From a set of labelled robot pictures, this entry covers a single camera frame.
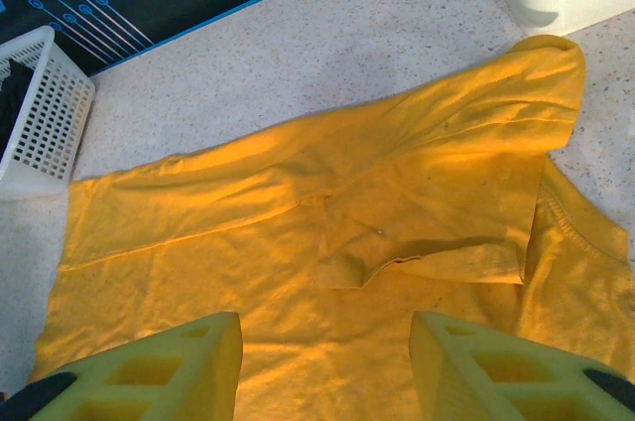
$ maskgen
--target yellow t-shirt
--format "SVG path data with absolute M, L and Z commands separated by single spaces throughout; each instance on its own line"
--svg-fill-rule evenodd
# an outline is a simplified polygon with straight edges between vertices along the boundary
M 546 156 L 583 83 L 574 43 L 536 37 L 374 103 L 73 183 L 34 377 L 235 311 L 235 419 L 416 419 L 409 326 L 435 310 L 634 379 L 626 234 Z

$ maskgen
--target speckled floor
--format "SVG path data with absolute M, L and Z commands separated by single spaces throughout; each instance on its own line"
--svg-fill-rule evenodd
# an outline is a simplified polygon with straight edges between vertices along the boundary
M 523 38 L 503 0 L 266 0 L 95 78 L 74 177 L 219 144 L 481 63 Z M 559 166 L 635 233 L 635 11 L 576 32 L 588 64 Z M 26 380 L 67 195 L 0 203 L 0 390 Z M 631 235 L 631 262 L 635 244 Z

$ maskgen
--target black cloth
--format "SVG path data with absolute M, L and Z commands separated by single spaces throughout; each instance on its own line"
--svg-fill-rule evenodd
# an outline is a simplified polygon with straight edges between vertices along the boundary
M 11 74 L 2 82 L 0 89 L 0 155 L 4 154 L 22 108 L 33 71 L 22 64 L 9 60 Z

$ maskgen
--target white plastic basket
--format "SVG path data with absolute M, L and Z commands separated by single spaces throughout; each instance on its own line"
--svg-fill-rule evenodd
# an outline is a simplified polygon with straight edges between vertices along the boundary
M 0 199 L 60 193 L 68 185 L 95 86 L 44 26 L 0 46 L 0 84 L 9 59 L 34 70 L 0 161 Z

